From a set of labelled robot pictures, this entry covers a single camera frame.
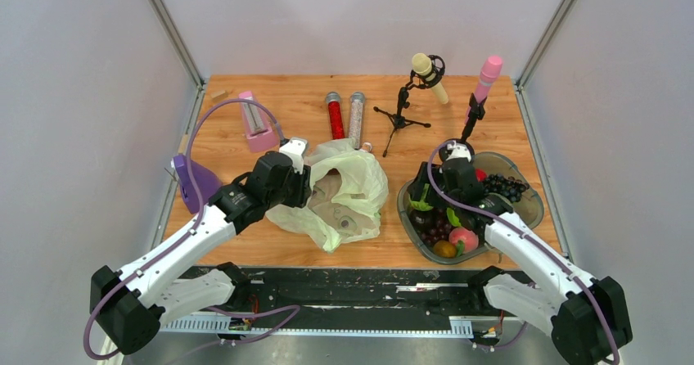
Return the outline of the pale green plastic bag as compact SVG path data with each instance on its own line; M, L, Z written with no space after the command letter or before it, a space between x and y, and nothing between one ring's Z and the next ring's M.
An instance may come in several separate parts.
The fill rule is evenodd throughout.
M279 205L266 218L280 229L309 236L327 253L378 237L389 187L376 157L344 138L318 145L306 162L312 190L307 205Z

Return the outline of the green fruit from bag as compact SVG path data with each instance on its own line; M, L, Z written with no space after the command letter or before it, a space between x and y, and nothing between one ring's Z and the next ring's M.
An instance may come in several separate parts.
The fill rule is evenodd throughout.
M427 212L434 209L434 206L426 200L426 198L428 197L429 190L430 185L425 184L422 188L422 192L419 199L414 199L412 195L408 196L409 205L413 210Z

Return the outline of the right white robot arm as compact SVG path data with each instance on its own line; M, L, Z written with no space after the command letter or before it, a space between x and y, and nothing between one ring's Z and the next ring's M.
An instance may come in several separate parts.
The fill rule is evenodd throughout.
M476 275L467 302L477 313L508 311L543 331L569 364L618 364L633 339L623 287L598 279L541 240L515 211L527 186L513 177L478 177L467 158L423 162L408 187L411 201L444 209L454 226L509 256L533 285L499 268Z

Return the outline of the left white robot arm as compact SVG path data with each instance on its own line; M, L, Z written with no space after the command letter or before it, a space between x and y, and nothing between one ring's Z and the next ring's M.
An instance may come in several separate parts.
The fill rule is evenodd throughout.
M250 288L233 264L203 277L177 282L197 260L264 218L277 205L303 207L309 198L310 168L293 142L261 156L244 173L212 195L199 213L172 237L114 271L99 268L91 277L90 318L83 334L89 344L97 323L129 355L144 348L160 327L197 310L225 304L240 310Z

